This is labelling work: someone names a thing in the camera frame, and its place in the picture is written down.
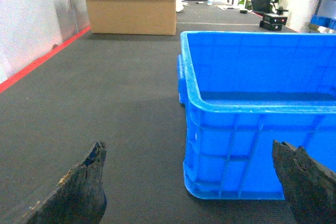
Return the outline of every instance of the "blue bin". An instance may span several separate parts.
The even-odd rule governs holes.
[[[333,30],[336,30],[336,19],[335,18],[331,19],[331,21],[329,23],[329,28],[333,29]]]
[[[329,27],[330,21],[331,21],[331,18],[313,15],[310,22],[318,26]]]
[[[184,181],[201,199],[284,199],[272,142],[336,170],[336,35],[181,33]]]

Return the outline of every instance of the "crate rim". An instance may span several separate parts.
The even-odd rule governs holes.
[[[225,105],[209,104],[201,98],[196,74],[193,67],[188,43],[188,34],[254,34],[263,36],[336,36],[336,34],[300,34],[300,33],[257,33],[237,31],[183,31],[181,32],[181,50],[183,68],[187,85],[188,99],[192,105],[203,111],[213,113],[256,113],[256,114],[336,114],[336,106],[327,105]]]

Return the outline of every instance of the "black electronic device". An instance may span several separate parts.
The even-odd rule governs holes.
[[[263,16],[263,21],[266,21],[270,24],[282,24],[285,26],[287,17],[275,13],[265,13]]]
[[[271,24],[270,22],[261,20],[259,27],[269,30],[269,31],[281,31],[282,24]]]

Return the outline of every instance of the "cardboard box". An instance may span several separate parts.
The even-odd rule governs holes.
[[[176,0],[86,0],[86,4],[93,33],[176,33]]]

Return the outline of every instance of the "table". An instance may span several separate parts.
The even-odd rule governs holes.
[[[1,93],[0,223],[43,199],[96,141],[107,144],[101,223],[295,223],[285,201],[204,201],[184,188],[180,32],[266,32],[260,20],[189,2],[175,36],[88,32]]]

